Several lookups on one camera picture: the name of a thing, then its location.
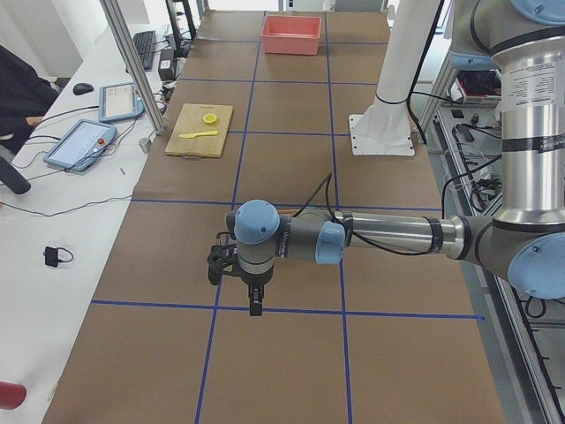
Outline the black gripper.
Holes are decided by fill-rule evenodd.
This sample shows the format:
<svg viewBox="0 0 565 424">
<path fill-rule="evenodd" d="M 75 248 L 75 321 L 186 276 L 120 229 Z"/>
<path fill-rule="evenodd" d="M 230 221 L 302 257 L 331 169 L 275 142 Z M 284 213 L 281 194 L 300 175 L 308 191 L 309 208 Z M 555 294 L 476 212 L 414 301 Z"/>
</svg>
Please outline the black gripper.
<svg viewBox="0 0 565 424">
<path fill-rule="evenodd" d="M 219 285 L 223 276 L 239 277 L 248 287 L 250 316 L 262 316 L 264 286 L 273 275 L 274 261 L 251 264 L 239 256 L 237 244 L 226 244 L 222 237 L 228 232 L 219 232 L 207 257 L 207 277 L 211 285 Z"/>
</svg>

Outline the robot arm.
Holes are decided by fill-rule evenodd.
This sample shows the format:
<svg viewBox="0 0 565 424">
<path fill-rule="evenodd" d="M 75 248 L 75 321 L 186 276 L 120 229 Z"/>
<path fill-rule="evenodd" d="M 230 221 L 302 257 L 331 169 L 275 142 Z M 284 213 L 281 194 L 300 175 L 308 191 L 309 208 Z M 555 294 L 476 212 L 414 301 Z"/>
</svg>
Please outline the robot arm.
<svg viewBox="0 0 565 424">
<path fill-rule="evenodd" d="M 493 216 L 383 216 L 304 206 L 281 214 L 263 200 L 226 216 L 230 245 L 215 244 L 208 278 L 242 279 L 262 312 L 275 259 L 336 264 L 347 246 L 444 254 L 479 265 L 539 299 L 564 294 L 564 4 L 459 1 L 452 62 L 501 70 L 502 202 Z"/>
</svg>

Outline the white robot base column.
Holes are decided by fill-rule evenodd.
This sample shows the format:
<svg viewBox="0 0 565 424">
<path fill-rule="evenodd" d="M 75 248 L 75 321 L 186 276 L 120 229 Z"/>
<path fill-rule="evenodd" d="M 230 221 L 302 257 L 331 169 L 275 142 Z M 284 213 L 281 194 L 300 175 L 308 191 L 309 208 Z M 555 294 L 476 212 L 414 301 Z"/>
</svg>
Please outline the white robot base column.
<svg viewBox="0 0 565 424">
<path fill-rule="evenodd" d="M 354 155 L 415 155 L 409 97 L 442 8 L 439 0 L 399 4 L 373 104 L 364 114 L 349 116 Z"/>
</svg>

